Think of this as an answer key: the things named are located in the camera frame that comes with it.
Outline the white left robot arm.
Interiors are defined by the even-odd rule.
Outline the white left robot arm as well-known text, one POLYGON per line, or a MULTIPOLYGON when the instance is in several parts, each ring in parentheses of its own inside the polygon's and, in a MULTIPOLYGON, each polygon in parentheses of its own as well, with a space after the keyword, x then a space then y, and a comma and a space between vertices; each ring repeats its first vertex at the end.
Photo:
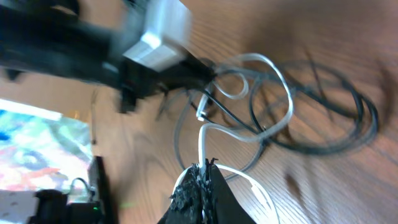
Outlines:
POLYGON ((119 111, 184 88, 204 89, 211 62, 187 45, 192 15, 180 1, 126 1, 120 29, 81 20, 78 1, 2 1, 1 66, 8 79, 37 72, 106 85, 119 92, 119 111))

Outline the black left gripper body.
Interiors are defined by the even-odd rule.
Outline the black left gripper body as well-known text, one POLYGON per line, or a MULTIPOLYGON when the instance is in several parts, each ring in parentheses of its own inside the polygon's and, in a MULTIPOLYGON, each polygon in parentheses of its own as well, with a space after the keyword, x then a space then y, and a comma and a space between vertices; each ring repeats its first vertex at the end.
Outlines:
POLYGON ((207 58, 187 56, 181 62, 156 72, 125 59, 119 68, 119 112, 133 112, 137 101, 179 88, 204 89, 215 78, 215 63, 207 58))

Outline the cardboard side panel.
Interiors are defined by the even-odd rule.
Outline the cardboard side panel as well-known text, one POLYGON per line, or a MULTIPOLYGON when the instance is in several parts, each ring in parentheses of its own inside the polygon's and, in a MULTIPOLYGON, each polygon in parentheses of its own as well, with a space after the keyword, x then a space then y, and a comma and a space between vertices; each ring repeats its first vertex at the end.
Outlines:
POLYGON ((76 80, 39 73, 22 73, 10 81, 1 69, 1 98, 56 111, 66 117, 88 122, 94 86, 76 80))

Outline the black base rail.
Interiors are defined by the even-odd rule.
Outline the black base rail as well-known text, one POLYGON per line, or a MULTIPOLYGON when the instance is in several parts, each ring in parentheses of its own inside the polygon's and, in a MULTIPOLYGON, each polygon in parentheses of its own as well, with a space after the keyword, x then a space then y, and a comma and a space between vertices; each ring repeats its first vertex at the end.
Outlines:
POLYGON ((35 193, 38 204, 28 224, 118 224, 117 206, 111 195, 103 158, 95 156, 88 180, 72 180, 68 192, 55 189, 35 193))

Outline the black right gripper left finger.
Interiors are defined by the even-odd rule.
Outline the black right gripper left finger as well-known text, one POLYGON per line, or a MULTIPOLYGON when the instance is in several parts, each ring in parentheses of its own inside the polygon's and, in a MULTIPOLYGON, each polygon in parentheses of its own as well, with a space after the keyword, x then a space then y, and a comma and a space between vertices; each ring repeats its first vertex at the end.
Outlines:
POLYGON ((206 223, 202 177, 199 164, 192 164, 179 175, 169 197, 170 205, 158 224, 206 223))

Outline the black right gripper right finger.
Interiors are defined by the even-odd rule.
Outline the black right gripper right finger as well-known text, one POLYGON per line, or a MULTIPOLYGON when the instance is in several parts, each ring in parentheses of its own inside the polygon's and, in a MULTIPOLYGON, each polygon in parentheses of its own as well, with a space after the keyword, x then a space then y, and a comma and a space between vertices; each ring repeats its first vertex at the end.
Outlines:
POLYGON ((255 224, 256 222, 240 206, 228 183, 215 165, 205 159, 205 215, 211 224, 255 224))

